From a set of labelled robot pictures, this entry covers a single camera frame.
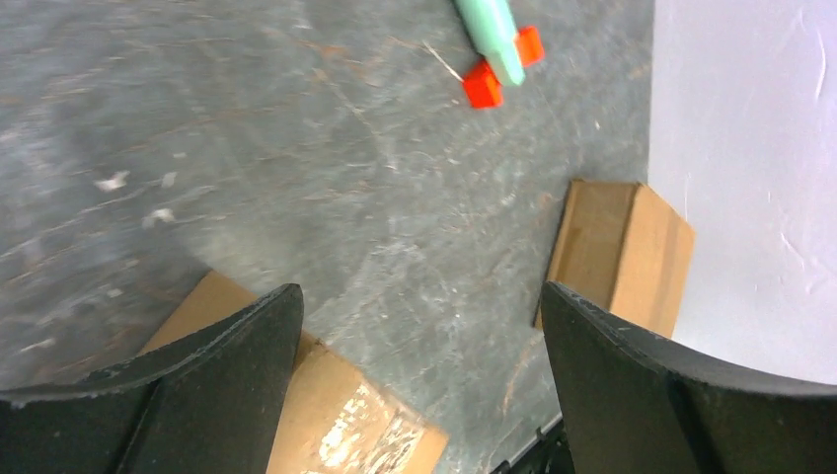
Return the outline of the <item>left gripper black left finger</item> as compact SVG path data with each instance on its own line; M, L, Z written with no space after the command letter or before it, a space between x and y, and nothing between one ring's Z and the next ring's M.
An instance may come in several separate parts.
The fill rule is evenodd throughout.
M1 394L5 473L263 473L299 346L290 283L157 350Z

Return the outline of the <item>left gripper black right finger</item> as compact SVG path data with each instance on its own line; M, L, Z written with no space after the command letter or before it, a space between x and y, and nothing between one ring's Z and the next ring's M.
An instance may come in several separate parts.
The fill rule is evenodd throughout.
M566 286L543 332L579 473L832 473L836 389L700 353Z

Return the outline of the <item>brown cardboard express box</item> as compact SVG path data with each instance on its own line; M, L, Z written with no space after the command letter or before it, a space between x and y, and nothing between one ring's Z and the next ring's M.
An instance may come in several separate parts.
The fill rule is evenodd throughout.
M143 353L219 322L259 298L210 272ZM263 473L430 473L447 441L441 428L302 329Z

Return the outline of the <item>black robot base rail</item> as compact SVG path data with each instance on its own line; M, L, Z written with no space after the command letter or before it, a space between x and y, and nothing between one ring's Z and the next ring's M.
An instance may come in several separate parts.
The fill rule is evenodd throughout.
M535 441L513 459L503 460L491 474L574 474L575 468L565 422L558 419L544 432L536 430Z

